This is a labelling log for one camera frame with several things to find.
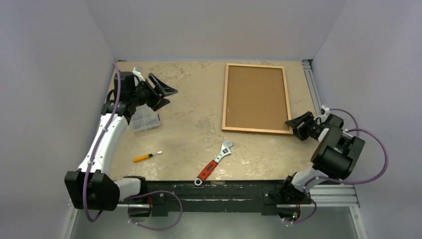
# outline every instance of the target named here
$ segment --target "tabletop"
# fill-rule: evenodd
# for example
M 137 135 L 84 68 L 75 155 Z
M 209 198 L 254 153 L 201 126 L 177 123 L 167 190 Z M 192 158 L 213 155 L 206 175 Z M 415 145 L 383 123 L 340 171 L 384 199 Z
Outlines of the tabletop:
M 126 129 L 114 155 L 110 177 L 143 176 L 146 180 L 195 180 L 219 153 L 224 140 L 232 140 L 232 155 L 221 160 L 207 180 L 284 179 L 311 164 L 318 142 L 291 135 L 223 132 L 222 109 L 227 62 L 118 62 L 121 71 L 142 67 L 179 92 L 158 111 L 157 128 Z M 284 66 L 292 118 L 307 111 L 315 114 L 301 62 L 235 62 Z M 163 151 L 134 163 L 145 154 Z

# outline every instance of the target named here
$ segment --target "white wall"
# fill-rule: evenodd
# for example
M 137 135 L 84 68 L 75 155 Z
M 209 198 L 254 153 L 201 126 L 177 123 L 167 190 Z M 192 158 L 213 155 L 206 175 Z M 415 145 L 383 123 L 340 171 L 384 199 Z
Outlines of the white wall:
M 357 186 L 371 239 L 422 238 L 422 1 L 348 0 L 313 61 L 322 102 L 386 144 L 387 173 Z M 369 137 L 353 179 L 382 167 Z
M 111 63 L 83 0 L 1 0 L 1 238 L 58 238 Z
M 346 0 L 86 0 L 122 60 L 311 59 Z

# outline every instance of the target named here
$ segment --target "cork board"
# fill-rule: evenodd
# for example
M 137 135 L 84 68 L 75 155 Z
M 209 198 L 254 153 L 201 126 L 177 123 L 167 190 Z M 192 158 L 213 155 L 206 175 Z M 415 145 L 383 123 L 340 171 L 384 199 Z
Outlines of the cork board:
M 293 134 L 284 67 L 227 64 L 223 131 Z

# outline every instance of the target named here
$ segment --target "clear plastic box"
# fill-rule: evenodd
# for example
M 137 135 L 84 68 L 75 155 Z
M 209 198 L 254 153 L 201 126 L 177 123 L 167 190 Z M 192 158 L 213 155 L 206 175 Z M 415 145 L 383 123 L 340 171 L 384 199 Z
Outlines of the clear plastic box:
M 155 128 L 160 125 L 160 118 L 157 112 L 154 112 L 147 105 L 136 107 L 136 112 L 130 119 L 130 128 L 133 132 Z

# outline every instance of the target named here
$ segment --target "wrench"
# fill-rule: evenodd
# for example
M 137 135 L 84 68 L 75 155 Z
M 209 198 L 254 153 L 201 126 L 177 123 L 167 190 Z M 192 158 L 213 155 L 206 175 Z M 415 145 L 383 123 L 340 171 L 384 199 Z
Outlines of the wrench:
M 196 186 L 200 186 L 208 178 L 208 176 L 215 169 L 218 162 L 220 162 L 220 160 L 223 157 L 231 154 L 231 151 L 229 148 L 232 146 L 233 146 L 233 141 L 231 140 L 226 140 L 223 142 L 223 144 L 221 145 L 220 153 L 213 160 L 211 160 L 211 162 L 207 166 L 205 166 L 205 168 L 200 172 L 198 177 L 195 179 L 194 183 Z

